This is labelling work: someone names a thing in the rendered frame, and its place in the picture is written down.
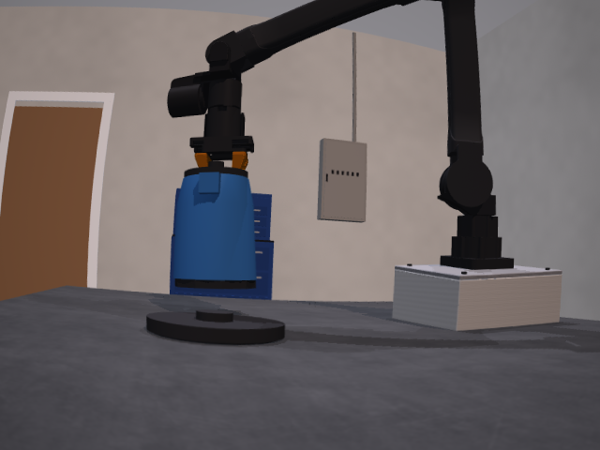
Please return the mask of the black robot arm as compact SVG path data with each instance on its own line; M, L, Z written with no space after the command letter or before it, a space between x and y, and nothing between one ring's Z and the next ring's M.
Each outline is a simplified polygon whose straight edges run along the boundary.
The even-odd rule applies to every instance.
M241 73L324 31L383 8L416 1L419 0L314 0L268 21L231 31L208 45L205 58L209 71L172 80L167 98L169 114L172 118L205 114L205 137L207 110L219 107L226 111L227 106L241 109ZM502 257L498 217L493 217L496 195L491 195L492 175L483 162L475 0L430 1L442 2L447 156L452 165L442 173L441 195L437 198L465 215L457 216L452 256L441 256L440 265L470 270L512 269L514 258Z

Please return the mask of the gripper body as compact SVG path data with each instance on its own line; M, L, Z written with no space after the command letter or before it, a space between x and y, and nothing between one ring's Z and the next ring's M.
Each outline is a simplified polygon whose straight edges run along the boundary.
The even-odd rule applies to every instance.
M240 136L240 122L241 109L211 108L207 111L206 137L190 138L189 146L194 148L194 153L206 153L211 160L233 160L233 152L254 153L252 136Z

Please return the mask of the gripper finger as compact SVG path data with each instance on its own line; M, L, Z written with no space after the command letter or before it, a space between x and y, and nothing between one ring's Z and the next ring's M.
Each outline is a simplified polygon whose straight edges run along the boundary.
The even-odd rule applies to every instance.
M196 153L194 155L198 167L208 167L208 162L212 161L206 153Z
M232 152L232 167L233 168L245 170L247 165L248 165L248 156L247 156L246 152Z

